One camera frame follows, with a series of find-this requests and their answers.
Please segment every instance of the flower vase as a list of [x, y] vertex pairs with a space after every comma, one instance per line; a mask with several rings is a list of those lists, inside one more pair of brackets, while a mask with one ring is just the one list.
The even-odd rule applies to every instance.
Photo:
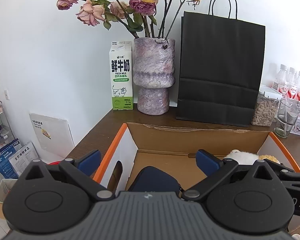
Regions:
[[175, 82], [175, 40], [138, 38], [134, 40], [133, 81], [140, 86], [138, 110], [160, 115], [169, 109], [169, 91]]

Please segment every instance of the blue gripper pad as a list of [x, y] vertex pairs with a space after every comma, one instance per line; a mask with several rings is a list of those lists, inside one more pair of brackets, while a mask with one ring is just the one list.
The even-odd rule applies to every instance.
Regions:
[[74, 165], [87, 176], [91, 176], [98, 169], [100, 163], [101, 152], [93, 150], [79, 160], [76, 160]]
[[197, 151], [195, 160], [198, 168], [207, 176], [213, 174], [223, 164], [222, 160], [202, 149]]

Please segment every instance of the cow illustration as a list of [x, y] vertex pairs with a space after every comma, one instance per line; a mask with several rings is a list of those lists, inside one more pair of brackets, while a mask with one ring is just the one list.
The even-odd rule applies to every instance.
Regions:
[[127, 92], [126, 88], [114, 89], [114, 85], [112, 86], [112, 90], [115, 98], [124, 97], [125, 93]]

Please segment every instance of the fresh milk carton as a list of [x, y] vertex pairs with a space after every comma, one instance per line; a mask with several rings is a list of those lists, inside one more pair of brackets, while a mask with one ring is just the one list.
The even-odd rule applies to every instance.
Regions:
[[133, 109], [132, 42], [112, 42], [109, 56], [113, 109]]

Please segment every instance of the glass cup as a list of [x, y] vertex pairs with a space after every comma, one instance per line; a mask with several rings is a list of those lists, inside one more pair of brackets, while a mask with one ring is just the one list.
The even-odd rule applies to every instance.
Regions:
[[291, 98], [281, 99], [274, 133], [282, 138], [287, 138], [298, 119], [299, 113], [299, 101]]

